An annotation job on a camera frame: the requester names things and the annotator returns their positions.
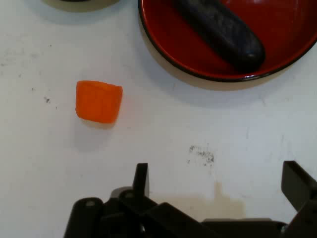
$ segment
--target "red bowl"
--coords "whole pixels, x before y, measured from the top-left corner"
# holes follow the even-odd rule
[[[317,41],[317,0],[221,0],[257,34],[266,59],[255,72],[241,73],[220,58],[175,8],[173,0],[139,0],[144,29],[174,66],[208,80],[237,82],[278,72]]]

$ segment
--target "white surface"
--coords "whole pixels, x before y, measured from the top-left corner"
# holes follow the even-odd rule
[[[208,82],[154,50],[136,0],[86,8],[1,1],[0,237],[62,237],[76,200],[106,201],[138,162],[149,163],[152,199],[198,220],[289,222],[282,162],[317,177],[317,47],[269,78]],[[123,86],[114,126],[77,117],[76,82],[86,79]],[[212,166],[192,145],[214,155]]]

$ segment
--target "bowl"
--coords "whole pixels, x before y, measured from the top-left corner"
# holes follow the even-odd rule
[[[221,82],[253,80],[276,73],[302,57],[317,41],[317,0],[220,0],[261,39],[266,59],[244,73],[218,56],[176,8],[174,0],[139,0],[150,41],[172,65]]]

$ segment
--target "black plastic part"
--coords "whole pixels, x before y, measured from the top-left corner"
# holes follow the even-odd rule
[[[299,211],[310,199],[317,199],[317,182],[295,161],[285,161],[282,192]]]
[[[254,71],[265,60],[260,39],[218,0],[176,0],[176,7],[224,60],[237,70]]]
[[[168,203],[147,211],[143,217],[146,231],[153,237],[218,238],[219,235]]]
[[[134,180],[133,180],[133,190],[137,195],[149,196],[149,172],[148,164],[138,164]]]
[[[84,198],[72,209],[64,238],[91,238],[97,230],[103,202],[99,198]]]
[[[317,237],[317,201],[310,200],[287,226],[283,238]]]
[[[286,225],[268,219],[210,220],[199,223],[168,203],[145,196],[148,165],[138,164],[132,189],[103,202],[85,198],[75,203],[64,238],[316,238],[316,181],[296,162],[283,167],[282,189],[299,209]]]
[[[286,224],[271,220],[255,219],[254,221],[206,221],[203,222],[203,225],[221,234],[222,237],[279,238],[281,229]]]

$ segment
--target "stain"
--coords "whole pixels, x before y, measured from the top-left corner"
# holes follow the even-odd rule
[[[266,102],[265,102],[264,98],[260,98],[260,99],[261,99],[263,107],[266,107]]]
[[[287,143],[287,157],[290,159],[290,160],[297,160],[296,158],[296,155],[294,154],[293,152],[293,148],[292,148],[292,144],[291,142],[288,142]]]
[[[31,54],[31,58],[36,59],[39,55],[36,53]]]
[[[287,97],[287,98],[285,98],[285,100],[286,100],[287,102],[290,102],[290,101],[293,100],[293,97],[292,97],[292,96],[291,96],[291,97]]]
[[[44,100],[45,100],[46,103],[51,103],[51,100],[49,98],[47,98],[47,97],[44,97]]]
[[[203,166],[212,166],[214,163],[214,154],[209,151],[209,144],[207,148],[202,148],[200,146],[192,145],[189,147],[189,153],[195,153],[200,159],[202,159]]]
[[[282,137],[281,137],[281,145],[284,143],[284,134],[282,134]]]
[[[264,162],[270,163],[272,162],[272,158],[273,158],[273,152],[271,152],[268,157],[265,157]]]
[[[191,147],[189,147],[189,153],[192,153],[195,148],[198,148],[198,147],[195,145],[192,145]]]
[[[168,202],[198,221],[208,219],[243,219],[246,217],[246,205],[241,198],[231,198],[225,194],[222,184],[215,182],[213,186],[213,199],[205,198],[201,194],[190,195],[158,195],[153,194],[152,199],[158,203]]]
[[[26,60],[26,56],[29,56],[32,58],[33,54],[26,54],[24,51],[24,48],[21,49],[6,49],[2,52],[0,56],[0,66],[10,66],[14,64],[21,64],[23,67],[25,67],[25,64],[28,63],[28,60]]]
[[[249,139],[249,131],[250,131],[250,127],[248,126],[247,132],[246,132],[246,139]]]
[[[35,211],[36,210],[36,207],[35,206],[28,206],[28,209],[32,210],[32,211]]]
[[[252,196],[244,195],[244,194],[242,194],[241,197],[244,198],[244,199],[252,198]]]

